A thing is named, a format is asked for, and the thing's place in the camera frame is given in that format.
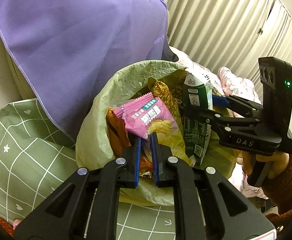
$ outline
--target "white curtain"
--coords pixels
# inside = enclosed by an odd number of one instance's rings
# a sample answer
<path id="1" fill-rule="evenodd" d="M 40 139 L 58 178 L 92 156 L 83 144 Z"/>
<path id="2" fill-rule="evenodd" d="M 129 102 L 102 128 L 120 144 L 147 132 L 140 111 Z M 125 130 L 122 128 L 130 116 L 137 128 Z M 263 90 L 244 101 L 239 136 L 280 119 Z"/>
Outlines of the white curtain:
<path id="1" fill-rule="evenodd" d="M 170 46 L 214 73 L 227 66 L 251 79 L 259 95 L 259 57 L 292 64 L 292 19 L 279 0 L 169 0 L 168 5 Z"/>
<path id="2" fill-rule="evenodd" d="M 292 18 L 279 0 L 275 0 L 273 9 L 263 27 L 263 33 L 251 49 L 237 74 L 251 79 L 256 92 L 262 96 L 262 84 L 259 78 L 259 57 L 277 57 L 292 65 Z"/>

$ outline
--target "pink snack wrapper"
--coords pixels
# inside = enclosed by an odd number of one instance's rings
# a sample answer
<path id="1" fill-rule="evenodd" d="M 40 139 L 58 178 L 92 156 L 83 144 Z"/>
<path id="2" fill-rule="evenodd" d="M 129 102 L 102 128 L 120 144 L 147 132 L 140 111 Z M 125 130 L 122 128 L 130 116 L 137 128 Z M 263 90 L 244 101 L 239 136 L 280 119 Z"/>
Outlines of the pink snack wrapper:
<path id="1" fill-rule="evenodd" d="M 159 97 L 151 99 L 146 103 L 142 98 L 138 98 L 133 102 L 129 102 L 128 108 L 124 105 L 123 119 L 125 121 L 125 128 L 128 132 L 134 133 L 145 140 L 148 139 L 149 127 L 155 120 L 170 121 L 169 130 L 179 131 L 175 119 Z"/>
<path id="2" fill-rule="evenodd" d="M 139 108 L 141 106 L 143 106 L 145 103 L 147 103 L 149 100 L 153 99 L 153 94 L 151 92 L 136 98 L 135 100 L 132 100 L 128 103 L 123 104 L 120 107 L 117 107 L 114 110 L 114 114 L 117 116 L 117 118 L 122 119 L 123 118 L 123 114 L 126 111 L 125 109 L 130 108 L 131 106 L 135 107 L 135 108 Z"/>

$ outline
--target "plastic bag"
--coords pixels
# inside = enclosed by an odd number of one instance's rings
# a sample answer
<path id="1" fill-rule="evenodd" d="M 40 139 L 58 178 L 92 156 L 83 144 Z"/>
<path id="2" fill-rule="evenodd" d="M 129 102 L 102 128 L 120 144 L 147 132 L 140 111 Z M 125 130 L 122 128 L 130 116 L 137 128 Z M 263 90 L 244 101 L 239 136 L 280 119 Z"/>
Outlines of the plastic bag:
<path id="1" fill-rule="evenodd" d="M 81 126 L 76 142 L 78 166 L 94 170 L 102 168 L 115 158 L 109 143 L 106 124 L 106 115 L 110 106 L 120 106 L 122 102 L 150 92 L 147 87 L 148 77 L 164 82 L 172 91 L 176 88 L 184 69 L 183 65 L 173 62 L 150 60 L 132 64 L 116 72 L 94 99 L 93 106 Z M 220 151 L 214 152 L 208 146 L 205 158 L 209 156 L 207 160 L 211 161 L 205 162 L 204 159 L 203 164 L 214 166 L 219 170 L 218 166 L 226 162 L 229 164 L 227 165 L 229 169 L 222 172 L 225 175 L 230 172 L 231 164 L 235 163 L 236 157 L 233 156 L 232 149 L 227 148 L 229 152 L 222 151 L 222 148 L 218 149 Z M 119 200 L 139 205 L 173 205 L 174 203 L 172 188 L 157 188 L 149 178 L 140 178 L 136 189 L 121 188 Z"/>

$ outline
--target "purple towel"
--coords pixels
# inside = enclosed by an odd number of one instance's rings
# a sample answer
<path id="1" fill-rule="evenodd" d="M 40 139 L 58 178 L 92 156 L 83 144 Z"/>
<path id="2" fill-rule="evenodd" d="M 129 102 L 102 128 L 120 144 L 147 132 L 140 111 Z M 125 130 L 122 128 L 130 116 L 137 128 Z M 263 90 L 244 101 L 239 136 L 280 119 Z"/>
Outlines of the purple towel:
<path id="1" fill-rule="evenodd" d="M 0 0 L 0 35 L 51 121 L 76 139 L 121 68 L 161 59 L 163 0 Z"/>

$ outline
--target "black handle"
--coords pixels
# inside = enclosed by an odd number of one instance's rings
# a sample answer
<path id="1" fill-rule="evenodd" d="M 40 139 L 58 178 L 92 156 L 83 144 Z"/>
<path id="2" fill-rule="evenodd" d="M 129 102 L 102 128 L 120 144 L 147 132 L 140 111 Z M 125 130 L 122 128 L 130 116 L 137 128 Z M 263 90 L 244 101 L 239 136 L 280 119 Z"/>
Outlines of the black handle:
<path id="1" fill-rule="evenodd" d="M 110 240 L 116 238 L 119 200 L 117 179 L 118 173 L 124 170 L 128 165 L 125 159 L 122 159 L 122 161 L 122 163 L 117 163 L 116 160 L 112 160 L 108 162 L 101 171 L 87 230 L 87 236 L 93 236 L 96 240 Z"/>
<path id="2" fill-rule="evenodd" d="M 251 154 L 250 164 L 252 166 L 252 173 L 248 177 L 247 182 L 251 186 L 261 187 L 272 166 L 272 162 L 259 162 L 256 160 L 256 155 Z"/>
<path id="3" fill-rule="evenodd" d="M 181 159 L 173 156 L 169 158 L 167 158 L 166 164 L 177 175 L 176 183 L 173 186 L 176 240 L 206 240 L 198 190 L 193 179 L 193 169 Z"/>

